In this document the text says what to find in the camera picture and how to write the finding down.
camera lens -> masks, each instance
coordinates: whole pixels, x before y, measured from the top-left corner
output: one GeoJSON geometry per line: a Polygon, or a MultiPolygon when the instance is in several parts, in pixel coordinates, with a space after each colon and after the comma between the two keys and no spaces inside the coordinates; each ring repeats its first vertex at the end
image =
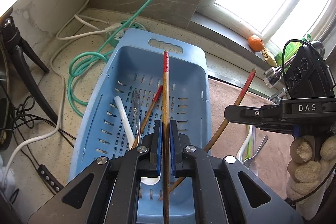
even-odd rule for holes
{"type": "Polygon", "coordinates": [[[294,79],[297,82],[299,82],[301,80],[301,71],[300,71],[299,67],[296,67],[294,69],[294,79]]]}
{"type": "Polygon", "coordinates": [[[301,59],[301,66],[304,71],[308,70],[308,61],[305,58],[301,59]]]}
{"type": "Polygon", "coordinates": [[[288,79],[288,86],[292,89],[294,87],[294,81],[293,81],[293,78],[289,78],[288,79]]]}

window frame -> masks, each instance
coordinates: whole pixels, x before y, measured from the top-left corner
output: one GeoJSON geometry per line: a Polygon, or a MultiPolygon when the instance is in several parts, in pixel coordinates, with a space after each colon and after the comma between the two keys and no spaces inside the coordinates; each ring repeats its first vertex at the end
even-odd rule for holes
{"type": "MultiPolygon", "coordinates": [[[[225,25],[246,39],[249,36],[256,34],[263,39],[265,46],[276,55],[282,49],[270,39],[284,23],[300,0],[285,0],[283,5],[261,32],[233,12],[216,4],[215,1],[216,0],[200,0],[196,11],[225,25]]],[[[328,0],[320,16],[307,32],[309,32],[313,40],[319,40],[327,32],[328,27],[330,27],[335,18],[336,0],[328,0]]]]}

basket handle hole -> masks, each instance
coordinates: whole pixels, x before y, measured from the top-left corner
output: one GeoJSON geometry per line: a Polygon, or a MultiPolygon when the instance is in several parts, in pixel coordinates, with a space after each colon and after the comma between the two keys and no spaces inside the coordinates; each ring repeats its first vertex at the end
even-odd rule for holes
{"type": "Polygon", "coordinates": [[[183,53],[183,49],[180,46],[173,45],[171,43],[166,43],[164,41],[159,41],[153,38],[148,41],[148,45],[154,48],[162,49],[164,51],[174,52],[176,54],[183,53]]]}

tripod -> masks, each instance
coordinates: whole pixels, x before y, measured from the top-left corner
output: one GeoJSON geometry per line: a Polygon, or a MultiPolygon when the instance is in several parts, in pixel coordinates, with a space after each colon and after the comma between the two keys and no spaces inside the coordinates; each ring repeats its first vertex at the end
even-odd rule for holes
{"type": "Polygon", "coordinates": [[[57,115],[44,98],[38,85],[36,84],[23,53],[25,53],[35,64],[37,64],[44,72],[48,73],[49,69],[39,59],[33,49],[29,46],[26,40],[24,40],[19,29],[15,26],[13,17],[10,16],[11,10],[9,10],[2,21],[0,22],[0,33],[3,36],[4,46],[9,54],[9,57],[21,77],[22,81],[28,88],[31,95],[35,98],[36,102],[40,105],[41,109],[48,115],[48,117],[56,124],[57,115]]]}

screw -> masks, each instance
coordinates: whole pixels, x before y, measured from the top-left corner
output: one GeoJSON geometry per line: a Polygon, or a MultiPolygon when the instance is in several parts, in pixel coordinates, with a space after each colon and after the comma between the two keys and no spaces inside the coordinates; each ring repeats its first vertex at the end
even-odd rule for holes
{"type": "Polygon", "coordinates": [[[225,161],[228,163],[228,164],[234,164],[236,162],[236,158],[234,156],[226,156],[225,157],[225,161]]]}
{"type": "Polygon", "coordinates": [[[139,153],[145,153],[145,152],[147,152],[147,147],[145,147],[145,146],[138,146],[137,148],[136,148],[136,150],[139,152],[139,153]]]}
{"type": "Polygon", "coordinates": [[[192,145],[188,145],[185,147],[185,150],[189,153],[191,152],[195,152],[196,151],[196,147],[192,146],[192,145]]]}
{"type": "Polygon", "coordinates": [[[97,163],[98,164],[105,164],[105,163],[107,163],[107,158],[106,157],[99,157],[97,159],[97,163]]]}

